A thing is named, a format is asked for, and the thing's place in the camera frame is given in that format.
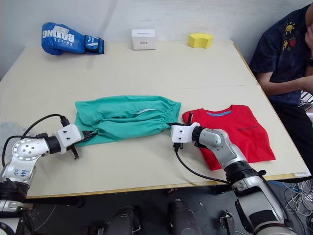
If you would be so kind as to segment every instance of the gray floor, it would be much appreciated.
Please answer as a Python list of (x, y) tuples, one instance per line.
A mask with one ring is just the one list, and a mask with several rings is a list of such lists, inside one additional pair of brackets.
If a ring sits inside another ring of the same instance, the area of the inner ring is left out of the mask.
[[(271, 184), (279, 197), (283, 198), (286, 188)], [(81, 208), (74, 206), (57, 206), (51, 218), (38, 232), (47, 235), (80, 235), (83, 226), (96, 221), (108, 222), (119, 209), (127, 205), (139, 205), (144, 217), (144, 232), (147, 235), (167, 235), (167, 205), (178, 198), (187, 203), (193, 210), (204, 235), (225, 235), (219, 222), (225, 210), (234, 214), (235, 230), (247, 233), (242, 227), (234, 202), (236, 196), (232, 191), (221, 195), (211, 195), (209, 187), (179, 188), (173, 196), (166, 195), (164, 190), (149, 190), (129, 193), (113, 193), (85, 197)], [(35, 204), (35, 228), (48, 217), (54, 205)], [(299, 223), (293, 215), (294, 226), (298, 235), (302, 234)]]

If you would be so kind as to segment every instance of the white box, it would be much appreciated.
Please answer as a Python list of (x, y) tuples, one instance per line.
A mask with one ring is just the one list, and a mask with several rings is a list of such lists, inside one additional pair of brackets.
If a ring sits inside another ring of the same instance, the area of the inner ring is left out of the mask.
[(155, 50), (156, 32), (154, 29), (132, 29), (134, 50)]

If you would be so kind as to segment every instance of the blue boxing glove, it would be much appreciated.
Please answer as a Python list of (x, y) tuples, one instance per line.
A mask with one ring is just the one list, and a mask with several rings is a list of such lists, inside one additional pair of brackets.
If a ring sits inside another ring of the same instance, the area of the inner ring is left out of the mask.
[(52, 22), (43, 24), (41, 46), (51, 55), (61, 55), (63, 51), (87, 54), (103, 54), (104, 40), (82, 35), (64, 24)]

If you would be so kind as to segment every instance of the sponge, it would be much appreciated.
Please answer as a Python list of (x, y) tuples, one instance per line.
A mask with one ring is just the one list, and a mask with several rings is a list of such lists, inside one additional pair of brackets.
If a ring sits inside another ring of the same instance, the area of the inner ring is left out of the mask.
[(188, 45), (191, 47), (208, 48), (213, 44), (214, 36), (206, 33), (194, 33), (188, 36)]

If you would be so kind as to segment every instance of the white table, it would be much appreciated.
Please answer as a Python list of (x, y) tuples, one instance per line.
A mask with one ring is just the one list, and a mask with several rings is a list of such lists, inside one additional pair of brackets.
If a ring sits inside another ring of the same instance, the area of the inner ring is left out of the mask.
[[(307, 168), (269, 101), (231, 41), (211, 48), (191, 48), (182, 42), (157, 43), (155, 51), (133, 51), (129, 44), (105, 44), (104, 55), (52, 56), (40, 47), (26, 48), (0, 82), (0, 118), (29, 126), (52, 113), (74, 123), (75, 101), (111, 95), (162, 95), (181, 102), (181, 114), (196, 108), (222, 110), (248, 105), (267, 130), (275, 161), (251, 164), (266, 169), (268, 179), (293, 178)], [(58, 118), (36, 126), (51, 134)], [(175, 157), (169, 131), (126, 141), (77, 147), (44, 157), (28, 198), (86, 195), (154, 188), (212, 185), (187, 171)], [(224, 179), (210, 171), (199, 149), (186, 144), (181, 157), (195, 171)]]

